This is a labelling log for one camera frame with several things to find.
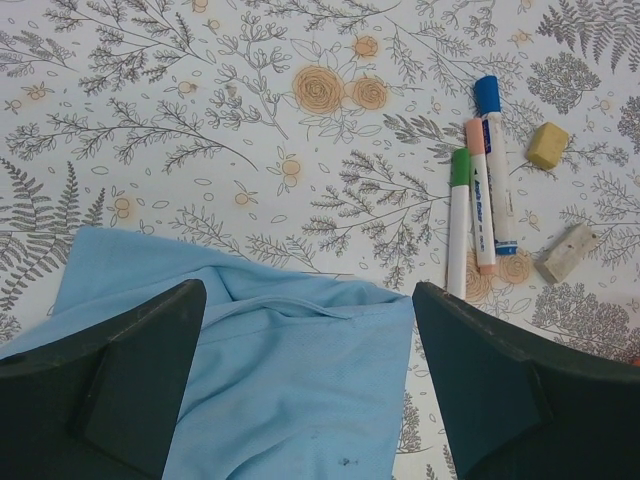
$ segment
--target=orange flower drawing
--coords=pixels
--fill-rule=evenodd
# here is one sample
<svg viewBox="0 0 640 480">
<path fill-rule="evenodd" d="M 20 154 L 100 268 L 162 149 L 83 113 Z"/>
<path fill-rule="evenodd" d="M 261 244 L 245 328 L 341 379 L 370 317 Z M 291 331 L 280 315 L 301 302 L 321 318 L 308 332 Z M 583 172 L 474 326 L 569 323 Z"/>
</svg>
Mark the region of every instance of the orange flower drawing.
<svg viewBox="0 0 640 480">
<path fill-rule="evenodd" d="M 359 57 L 375 57 L 376 53 L 378 53 L 378 42 L 373 37 L 360 37 L 353 46 L 353 51 Z"/>
<path fill-rule="evenodd" d="M 196 13 L 204 13 L 209 5 L 209 0 L 192 0 L 191 5 Z"/>
<path fill-rule="evenodd" d="M 491 291 L 491 275 L 480 275 L 475 252 L 467 252 L 467 297 L 469 303 L 481 303 Z"/>
<path fill-rule="evenodd" d="M 378 110 L 387 103 L 387 87 L 377 78 L 361 78 L 345 85 L 351 99 L 367 110 Z"/>
<path fill-rule="evenodd" d="M 293 79 L 298 104 L 311 113 L 331 113 L 344 97 L 342 79 L 328 68 L 310 66 Z"/>
<path fill-rule="evenodd" d="M 520 248 L 515 255 L 500 257 L 499 263 L 498 276 L 505 283 L 518 285 L 531 274 L 531 254 Z"/>
</svg>

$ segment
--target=orange marker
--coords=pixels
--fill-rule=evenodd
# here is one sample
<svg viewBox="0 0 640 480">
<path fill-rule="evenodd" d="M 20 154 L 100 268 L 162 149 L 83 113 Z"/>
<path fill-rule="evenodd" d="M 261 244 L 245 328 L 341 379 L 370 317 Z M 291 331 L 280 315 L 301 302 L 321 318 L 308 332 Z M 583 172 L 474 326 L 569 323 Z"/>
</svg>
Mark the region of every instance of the orange marker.
<svg viewBox="0 0 640 480">
<path fill-rule="evenodd" d="M 473 230 L 476 238 L 476 259 L 481 275 L 496 273 L 496 249 L 493 241 L 493 217 L 489 200 L 489 174 L 484 153 L 482 120 L 469 120 L 467 146 L 471 153 L 471 204 Z"/>
</svg>

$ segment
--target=light blue cloth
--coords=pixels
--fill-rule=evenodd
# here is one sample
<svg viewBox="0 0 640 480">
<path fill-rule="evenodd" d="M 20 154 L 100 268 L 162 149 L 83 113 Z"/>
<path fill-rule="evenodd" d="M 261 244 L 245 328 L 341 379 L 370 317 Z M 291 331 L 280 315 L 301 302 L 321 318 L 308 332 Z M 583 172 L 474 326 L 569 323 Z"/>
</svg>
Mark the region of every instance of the light blue cloth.
<svg viewBox="0 0 640 480">
<path fill-rule="evenodd" d="M 118 230 L 78 233 L 48 322 L 0 358 L 130 310 L 189 278 L 207 308 L 165 479 L 388 479 L 413 308 L 364 282 L 285 272 Z"/>
</svg>

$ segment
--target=orange marker cap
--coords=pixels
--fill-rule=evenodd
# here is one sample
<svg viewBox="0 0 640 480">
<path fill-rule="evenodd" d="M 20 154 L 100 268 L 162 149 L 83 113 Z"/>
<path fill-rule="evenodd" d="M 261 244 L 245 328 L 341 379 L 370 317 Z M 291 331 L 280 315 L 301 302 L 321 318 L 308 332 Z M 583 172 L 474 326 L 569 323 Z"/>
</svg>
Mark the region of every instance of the orange marker cap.
<svg viewBox="0 0 640 480">
<path fill-rule="evenodd" d="M 482 128 L 482 120 L 474 118 L 465 124 L 467 131 L 467 146 L 471 156 L 484 154 L 484 130 Z"/>
</svg>

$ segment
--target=fern leaf illustration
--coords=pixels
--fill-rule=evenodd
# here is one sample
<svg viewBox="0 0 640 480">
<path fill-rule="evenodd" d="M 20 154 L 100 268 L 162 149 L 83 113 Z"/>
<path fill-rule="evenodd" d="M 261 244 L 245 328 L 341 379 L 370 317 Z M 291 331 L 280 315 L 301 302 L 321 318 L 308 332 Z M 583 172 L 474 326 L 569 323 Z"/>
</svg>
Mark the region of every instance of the fern leaf illustration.
<svg viewBox="0 0 640 480">
<path fill-rule="evenodd" d="M 0 270 L 6 272 L 26 256 L 27 248 L 15 237 L 14 232 L 0 232 Z"/>
<path fill-rule="evenodd" d="M 46 214 L 53 207 L 48 205 L 38 205 L 50 202 L 51 198 L 45 195 L 38 195 L 43 184 L 36 184 L 35 178 L 28 178 L 27 172 L 16 168 L 11 162 L 0 158 L 0 164 L 9 174 L 9 178 L 13 180 L 13 198 L 16 203 L 13 204 L 10 218 L 0 219 L 13 228 L 21 231 L 35 231 L 44 226 L 53 216 Z"/>
<path fill-rule="evenodd" d="M 27 172 L 3 158 L 0 167 L 12 180 L 14 200 L 0 207 L 0 212 L 11 215 L 0 222 L 12 227 L 0 232 L 0 271 L 7 272 L 0 288 L 0 310 L 6 312 L 30 282 L 67 263 L 73 235 L 81 225 L 102 225 L 105 190 L 101 189 L 81 220 L 78 181 L 71 163 L 67 163 L 67 182 L 55 206 L 50 197 L 40 195 L 43 184 Z"/>
<path fill-rule="evenodd" d="M 71 237 L 62 238 L 55 234 L 29 234 L 27 249 L 29 256 L 24 257 L 5 279 L 5 287 L 0 288 L 3 297 L 0 298 L 0 308 L 9 311 L 15 306 L 19 296 L 28 288 L 27 282 L 35 282 L 51 273 L 52 268 L 60 268 L 66 264 L 71 248 Z"/>
<path fill-rule="evenodd" d="M 580 42 L 582 54 L 591 53 L 596 63 L 611 49 L 611 70 L 628 56 L 629 68 L 640 66 L 640 2 L 632 0 L 559 0 L 559 10 L 549 6 L 543 15 L 538 33 L 555 37 L 574 51 Z"/>
<path fill-rule="evenodd" d="M 55 207 L 53 216 L 55 219 L 51 222 L 51 231 L 56 233 L 70 233 L 78 229 L 80 226 L 80 206 L 78 202 L 78 180 L 76 179 L 76 172 L 71 162 L 67 162 L 67 183 L 60 200 L 58 200 L 58 206 Z"/>
<path fill-rule="evenodd" d="M 88 213 L 84 215 L 83 225 L 90 227 L 99 227 L 102 225 L 102 213 L 104 211 L 104 188 L 100 190 L 100 194 L 95 202 L 89 207 Z"/>
</svg>

